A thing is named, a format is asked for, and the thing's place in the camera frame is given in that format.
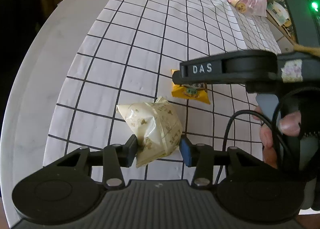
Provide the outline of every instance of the worn tape piece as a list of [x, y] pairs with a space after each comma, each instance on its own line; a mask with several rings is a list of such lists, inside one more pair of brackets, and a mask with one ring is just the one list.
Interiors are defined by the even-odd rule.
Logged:
[[295, 59], [289, 60], [284, 64], [284, 67], [281, 68], [282, 81], [284, 83], [293, 83], [293, 82], [302, 82], [302, 60]]

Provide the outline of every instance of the grid tablecloth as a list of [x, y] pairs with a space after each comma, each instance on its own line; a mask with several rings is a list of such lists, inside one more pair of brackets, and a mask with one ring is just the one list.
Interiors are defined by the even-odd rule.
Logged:
[[[280, 53], [266, 21], [238, 14], [224, 0], [109, 0], [60, 91], [44, 165], [83, 145], [94, 151], [124, 144], [132, 132], [115, 106], [154, 102], [159, 96], [174, 105], [192, 143], [221, 150], [229, 117], [241, 109], [254, 109], [255, 95], [247, 94], [244, 85], [221, 84], [209, 86], [211, 105], [173, 98], [171, 69], [178, 69], [181, 61], [242, 49]], [[250, 116], [239, 116], [227, 146], [238, 146], [262, 159], [259, 128]], [[145, 167], [136, 168], [134, 161], [131, 168], [122, 168], [126, 183], [129, 179], [190, 181], [194, 170], [183, 164], [179, 150]], [[92, 178], [102, 180], [102, 167], [93, 168]]]

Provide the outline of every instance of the white lettering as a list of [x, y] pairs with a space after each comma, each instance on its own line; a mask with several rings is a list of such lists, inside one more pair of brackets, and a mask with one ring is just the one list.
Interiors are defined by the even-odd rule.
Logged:
[[207, 72], [211, 72], [211, 71], [212, 71], [211, 63], [208, 63], [207, 64]]
[[199, 71], [199, 73], [201, 73], [201, 72], [204, 72], [204, 69], [203, 69], [202, 64], [200, 65], [200, 71]]

